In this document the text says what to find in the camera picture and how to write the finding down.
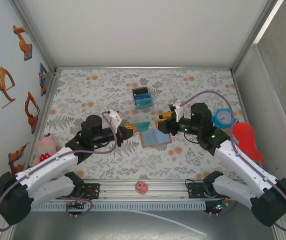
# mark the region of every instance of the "orange robot arm sticker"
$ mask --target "orange robot arm sticker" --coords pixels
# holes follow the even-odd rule
[[[29,105],[30,101],[36,107],[36,110],[37,110],[37,115],[36,116],[33,116],[28,111],[28,105]],[[29,91],[27,92],[27,99],[26,99],[26,102],[25,102],[25,109],[24,110],[25,110],[25,113],[26,113],[27,118],[28,118],[28,124],[31,126],[31,133],[33,134],[35,132],[36,124],[37,124],[37,121],[38,121],[38,114],[40,114],[40,109],[39,109],[35,99],[33,98],[32,94]]]
[[[5,85],[5,76],[8,76],[9,80],[11,81],[12,86],[6,88]],[[4,69],[3,67],[0,66],[0,91],[4,94],[4,96],[6,97],[6,99],[9,101],[7,104],[5,104],[2,108],[6,107],[7,105],[9,105],[11,102],[15,101],[14,98],[11,98],[7,91],[10,90],[12,87],[15,86],[15,82],[11,76],[11,74]]]
[[[21,33],[24,33],[24,28],[16,27],[13,25],[13,32],[18,36],[19,42],[19,48],[24,53],[24,61],[27,61],[32,58],[32,44],[27,44],[25,39],[23,38]]]

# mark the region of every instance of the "white cord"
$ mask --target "white cord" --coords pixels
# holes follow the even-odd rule
[[[125,212],[130,212],[130,213],[136,213],[136,214],[144,214],[144,215],[148,215],[148,216],[151,216],[151,217],[155,217],[155,218],[158,218],[158,219],[161,219],[161,220],[165,220],[165,221],[168,221],[168,222],[170,222],[170,223],[179,225],[179,226],[181,226],[181,227],[183,227],[183,228],[189,229],[189,230],[191,230],[191,231],[193,231],[193,232],[195,232],[195,233],[197,233],[197,234],[204,235],[204,236],[207,237],[207,234],[204,233],[204,232],[198,231],[198,230],[196,230],[196,229],[194,229],[194,228],[191,228],[191,227],[189,227],[189,226],[186,226],[186,225],[184,225],[184,224],[182,224],[182,223],[180,223],[180,222],[177,222],[177,221],[174,221],[174,220],[171,220],[171,219],[162,217],[162,216],[158,216],[158,215],[151,214],[151,213],[149,213],[149,212],[144,212],[144,211],[135,211],[135,210],[124,210],[124,211],[125,211]]]

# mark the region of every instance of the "pink stuffed toy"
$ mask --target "pink stuffed toy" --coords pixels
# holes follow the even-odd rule
[[[148,191],[148,184],[143,181],[138,181],[135,184],[135,189],[139,194],[145,194]]]
[[[56,153],[56,143],[51,134],[47,134],[44,138],[37,140],[33,151],[35,154],[35,159],[32,161],[33,165],[37,165],[53,156]]]

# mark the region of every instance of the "floral tablecloth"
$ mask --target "floral tablecloth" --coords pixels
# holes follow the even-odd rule
[[[132,89],[147,86],[154,109],[138,111]],[[80,130],[89,115],[100,115],[107,109],[126,114],[129,122],[151,121],[169,110],[172,99],[185,101],[204,90],[224,95],[240,122],[243,113],[229,71],[175,69],[66,69],[61,72],[58,87],[47,119],[45,133],[51,133],[58,146],[64,146]],[[216,95],[204,94],[194,102],[204,102],[214,113],[226,104]],[[190,114],[190,104],[184,109]],[[211,156],[197,144],[189,143],[182,133],[172,137],[171,144],[142,148],[139,134],[125,141],[111,154],[92,155],[70,169],[84,179],[203,179],[218,170],[232,179],[239,177],[224,162]]]

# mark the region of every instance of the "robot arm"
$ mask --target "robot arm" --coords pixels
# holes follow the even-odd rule
[[[191,118],[181,114],[175,104],[170,105],[171,112],[166,112],[155,121],[158,130],[172,135],[184,132],[197,135],[197,141],[204,150],[223,160],[245,181],[247,185],[235,182],[219,171],[204,178],[204,191],[212,197],[225,195],[250,208],[254,216],[264,225],[271,226],[286,213],[286,201],[271,185],[276,185],[286,195],[286,178],[281,180],[269,174],[247,157],[238,147],[235,153],[230,137],[212,122],[211,111],[204,103],[191,106]]]
[[[116,111],[110,111],[109,115],[112,117],[111,126],[117,130],[117,144],[121,146],[124,140],[135,135],[137,127],[122,120]],[[14,225],[42,203],[61,196],[80,197],[84,192],[84,181],[75,173],[68,172],[57,180],[50,180],[91,156],[86,151],[93,152],[113,140],[113,130],[110,127],[103,129],[101,117],[91,115],[81,124],[81,131],[55,155],[16,175],[4,173],[0,177],[0,198],[10,186],[20,182],[0,203],[3,218],[9,225]]]

